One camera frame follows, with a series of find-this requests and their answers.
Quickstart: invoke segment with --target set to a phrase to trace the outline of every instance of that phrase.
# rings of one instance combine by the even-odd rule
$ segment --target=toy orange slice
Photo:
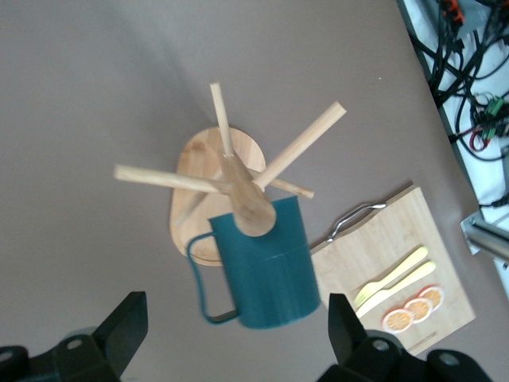
[[[398,334],[412,326],[414,314],[409,310],[398,308],[390,310],[382,320],[382,328],[388,333]]]
[[[433,312],[433,303],[423,297],[412,298],[405,304],[405,309],[414,314],[414,324],[417,324],[426,320]]]
[[[433,304],[433,311],[437,310],[444,302],[444,290],[438,285],[430,285],[421,290],[418,297],[427,298]]]

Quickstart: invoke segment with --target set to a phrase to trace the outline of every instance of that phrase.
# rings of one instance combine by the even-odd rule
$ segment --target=electrical wire
[[[483,6],[494,6],[496,4],[496,0],[486,1],[486,0],[476,0],[479,4]]]
[[[481,147],[476,147],[476,138],[480,139],[480,141],[482,142],[483,145]],[[474,131],[474,132],[472,132],[472,135],[470,135],[470,142],[468,143],[468,145],[470,146],[472,151],[479,153],[482,150],[484,150],[486,147],[488,147],[489,144],[490,144],[490,140],[483,139],[480,131]]]
[[[506,193],[503,197],[501,197],[500,199],[498,199],[496,201],[493,201],[489,205],[479,204],[479,207],[481,207],[481,208],[493,207],[496,209],[498,207],[503,207],[504,205],[507,205],[507,204],[509,204],[509,193]]]
[[[493,76],[495,73],[497,73],[507,62],[509,61],[509,53],[507,54],[506,58],[503,59],[503,61],[497,66],[495,69],[493,69],[488,74],[485,74],[481,77],[475,77],[475,80],[486,80],[488,77]]]
[[[494,158],[483,158],[483,157],[480,157],[479,155],[474,153],[472,151],[472,149],[468,146],[468,144],[464,141],[464,136],[461,136],[461,132],[460,132],[460,121],[461,121],[461,115],[463,114],[464,105],[466,104],[467,99],[469,99],[469,98],[468,97],[464,97],[461,100],[460,108],[458,109],[458,112],[456,114],[456,121],[454,123],[454,130],[456,132],[456,135],[458,136],[457,141],[460,142],[460,144],[464,147],[464,149],[471,156],[473,156],[475,159],[478,159],[478,160],[480,160],[482,162],[497,162],[497,161],[499,161],[501,159],[504,159],[506,157],[505,154],[502,154],[499,157],[494,157]]]
[[[482,127],[482,126],[475,126],[475,127],[469,128],[466,131],[462,131],[462,132],[458,133],[457,135],[460,136],[460,137],[463,137],[465,135],[468,135],[468,134],[471,134],[471,133],[477,133],[477,132],[480,132],[480,131],[483,131],[483,130],[484,130],[484,127]]]
[[[446,41],[446,47],[445,47],[445,57],[441,59],[441,65],[437,73],[437,78],[435,80],[435,88],[434,92],[436,93],[438,91],[438,87],[440,86],[440,83],[442,82],[442,78],[444,78],[445,68],[447,62],[449,62],[449,58],[451,57],[451,54],[453,53],[453,35],[449,35]]]
[[[442,51],[444,50],[444,18],[440,16],[438,17],[438,47],[436,52],[436,58],[433,61],[433,68],[431,69],[431,77],[429,78],[429,88],[435,88],[435,82],[437,78],[438,66],[441,64],[442,59]]]
[[[429,57],[433,58],[434,60],[436,60],[437,58],[437,54],[431,50],[430,48],[428,48],[426,45],[424,45],[422,42],[420,42],[417,37],[415,37],[412,33],[408,33],[409,36],[410,36],[410,40],[412,41],[412,44],[414,45],[414,47],[416,47],[417,49],[419,49],[420,51],[422,51],[424,54],[428,55]],[[462,52],[459,52],[458,55],[460,56],[460,70],[461,68],[463,67],[463,63],[464,63],[464,56],[463,56],[463,53]],[[461,71],[458,70],[457,68],[453,67],[449,62],[445,63],[445,67],[447,68],[447,70],[449,70],[455,77],[458,77],[460,76],[461,74]]]
[[[457,79],[453,82],[453,84],[451,84],[447,90],[438,93],[438,97],[435,99],[437,107],[442,106],[450,96],[457,94],[462,89],[466,88],[465,85],[462,88],[460,86],[462,83],[470,79],[470,72],[472,70],[476,70],[476,68],[481,66],[484,54],[487,50],[497,41],[506,37],[506,35],[503,35],[504,30],[507,28],[506,23],[499,22],[499,20],[500,9],[499,7],[493,6],[484,28],[483,40],[481,41],[479,39],[479,34],[475,30],[473,32],[473,36],[476,43],[476,52],[464,66],[461,75],[457,76]]]

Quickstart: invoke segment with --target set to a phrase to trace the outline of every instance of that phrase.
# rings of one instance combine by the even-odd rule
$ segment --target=bamboo cutting board
[[[445,291],[442,306],[425,321],[396,335],[411,354],[428,349],[473,320],[475,314],[417,186],[390,199],[385,209],[372,212],[341,232],[332,243],[320,244],[312,250],[322,302],[328,308],[329,294],[343,293],[353,303],[364,284],[383,278],[422,245],[428,247],[429,254],[421,263],[433,260],[437,269],[377,305],[360,321],[366,329],[382,330],[382,319],[387,311],[402,307],[423,287],[437,284]]]

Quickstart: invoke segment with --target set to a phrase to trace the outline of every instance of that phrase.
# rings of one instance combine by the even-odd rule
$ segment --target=yellow knife
[[[435,270],[437,265],[433,261],[428,261],[427,263],[422,264],[415,271],[406,276],[399,283],[394,285],[389,289],[382,289],[373,294],[357,311],[357,317],[361,318],[379,303],[387,300],[390,296],[398,293],[401,289],[406,288],[407,286],[415,283],[416,281],[422,279],[423,277],[429,275],[431,272]]]

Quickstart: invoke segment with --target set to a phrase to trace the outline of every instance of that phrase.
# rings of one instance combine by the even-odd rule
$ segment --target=yellow fork
[[[357,294],[356,299],[354,300],[354,304],[359,308],[363,305],[373,294],[381,290],[384,286],[386,286],[391,281],[396,280],[399,276],[408,271],[411,267],[418,264],[421,260],[423,260],[428,255],[428,248],[425,246],[421,246],[411,254],[409,254],[406,259],[402,261],[389,275],[385,276],[383,279],[379,281],[373,281],[371,283],[366,284]]]

